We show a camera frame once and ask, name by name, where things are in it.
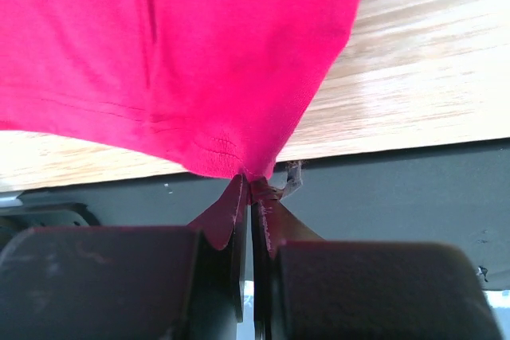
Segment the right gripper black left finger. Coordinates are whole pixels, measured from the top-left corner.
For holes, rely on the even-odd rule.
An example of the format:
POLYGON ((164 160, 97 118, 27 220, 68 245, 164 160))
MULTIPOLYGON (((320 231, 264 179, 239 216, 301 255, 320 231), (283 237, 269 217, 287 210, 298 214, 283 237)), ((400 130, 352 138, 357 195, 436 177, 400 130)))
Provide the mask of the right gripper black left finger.
POLYGON ((233 339, 249 184, 183 226, 48 227, 1 252, 4 339, 233 339))

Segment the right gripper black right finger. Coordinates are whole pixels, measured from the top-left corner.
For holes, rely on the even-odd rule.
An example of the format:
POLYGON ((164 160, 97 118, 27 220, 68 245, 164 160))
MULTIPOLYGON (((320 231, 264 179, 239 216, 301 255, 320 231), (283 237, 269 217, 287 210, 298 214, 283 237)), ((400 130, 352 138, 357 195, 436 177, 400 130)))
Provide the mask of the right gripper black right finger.
POLYGON ((325 240, 282 203, 301 180, 294 162, 283 188, 250 184, 256 338, 501 338, 461 250, 325 240))

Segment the magenta pink t shirt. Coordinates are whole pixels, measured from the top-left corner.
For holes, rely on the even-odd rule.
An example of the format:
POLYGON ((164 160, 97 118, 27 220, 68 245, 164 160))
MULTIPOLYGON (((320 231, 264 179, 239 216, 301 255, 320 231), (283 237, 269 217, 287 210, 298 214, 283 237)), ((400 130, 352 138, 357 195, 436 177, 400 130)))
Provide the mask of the magenta pink t shirt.
POLYGON ((273 172, 360 0, 1 0, 1 127, 273 172))

